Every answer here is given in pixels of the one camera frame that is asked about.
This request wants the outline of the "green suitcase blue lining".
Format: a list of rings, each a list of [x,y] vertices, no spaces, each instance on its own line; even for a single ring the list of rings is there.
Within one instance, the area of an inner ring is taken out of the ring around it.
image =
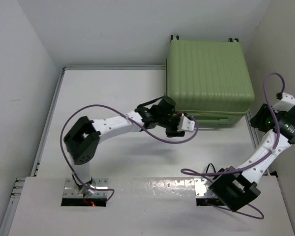
[[[166,58],[166,94],[176,110],[200,125],[234,125],[249,111],[255,93],[238,38],[183,40],[171,36]]]

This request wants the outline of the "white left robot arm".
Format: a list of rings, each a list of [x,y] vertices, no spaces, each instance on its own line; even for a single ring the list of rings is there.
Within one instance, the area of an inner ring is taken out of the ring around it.
[[[168,138],[184,137],[186,131],[193,131],[193,120],[184,113],[177,113],[175,106],[173,99],[162,96],[138,105],[135,110],[123,116],[105,119],[89,119],[86,116],[79,118],[63,139],[73,161],[72,177],[78,189],[82,190],[84,184],[92,184],[88,163],[101,142],[157,126],[165,129]]]

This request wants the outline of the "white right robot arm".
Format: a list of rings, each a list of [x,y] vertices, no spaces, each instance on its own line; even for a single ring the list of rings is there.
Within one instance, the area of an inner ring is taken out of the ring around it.
[[[242,165],[221,169],[209,190],[235,212],[260,195],[257,185],[271,163],[295,144],[295,105],[287,110],[270,110],[263,104],[250,125],[264,132],[253,154]]]

